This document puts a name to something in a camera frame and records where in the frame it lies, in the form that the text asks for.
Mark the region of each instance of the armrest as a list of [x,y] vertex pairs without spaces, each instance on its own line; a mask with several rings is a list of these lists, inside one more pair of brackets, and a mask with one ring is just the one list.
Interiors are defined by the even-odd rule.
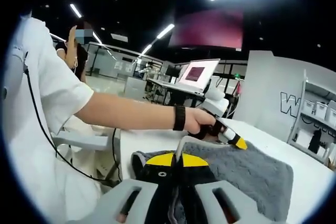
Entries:
[[57,135],[51,134],[56,146],[69,144],[89,150],[105,151],[112,148],[111,136],[82,136],[73,132],[60,131]]

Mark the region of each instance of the floor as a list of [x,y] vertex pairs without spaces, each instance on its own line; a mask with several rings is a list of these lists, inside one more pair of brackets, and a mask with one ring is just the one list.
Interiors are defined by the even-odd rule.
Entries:
[[86,76],[87,84],[96,92],[102,92],[102,93],[109,93],[109,94],[117,94],[122,96],[124,87],[125,87],[125,81],[99,76],[99,77],[93,77],[93,76]]

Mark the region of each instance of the yellow tip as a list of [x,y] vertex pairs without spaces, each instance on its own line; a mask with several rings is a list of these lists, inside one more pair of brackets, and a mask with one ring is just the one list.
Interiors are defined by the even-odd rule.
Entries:
[[240,138],[237,143],[236,146],[240,149],[246,150],[247,149],[247,145],[244,139]]

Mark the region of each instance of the dark ceiling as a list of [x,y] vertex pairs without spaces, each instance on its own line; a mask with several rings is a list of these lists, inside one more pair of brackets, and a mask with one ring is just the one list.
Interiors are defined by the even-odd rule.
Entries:
[[[206,57],[247,59],[249,50],[272,50],[276,56],[332,68],[329,27],[333,23],[333,12],[329,0],[39,0],[33,16],[45,21],[51,33],[67,39],[76,20],[70,3],[93,25],[104,44],[138,52],[163,28],[186,13],[212,8],[242,10],[242,52],[228,48],[172,49],[168,47],[169,34],[156,42],[147,54],[185,62]],[[129,41],[112,39],[111,33],[125,35]]]

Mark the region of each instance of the person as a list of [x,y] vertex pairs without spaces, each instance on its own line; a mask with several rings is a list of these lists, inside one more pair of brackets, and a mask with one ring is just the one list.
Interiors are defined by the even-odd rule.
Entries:
[[[94,209],[97,184],[58,160],[41,128],[51,138],[48,129],[57,134],[76,115],[87,124],[168,130],[174,128],[176,114],[172,106],[94,92],[57,57],[52,43],[44,22],[26,20],[22,44],[28,74],[15,97],[3,102],[3,129],[13,170],[27,196],[49,223],[65,223]],[[215,123],[211,115],[195,108],[185,108],[184,119],[180,126],[193,134],[201,125]]]
[[55,48],[57,55],[68,65],[77,78],[86,83],[85,66],[88,61],[88,53],[76,39],[76,30],[89,29],[90,24],[80,21],[70,29],[68,40],[59,42]]

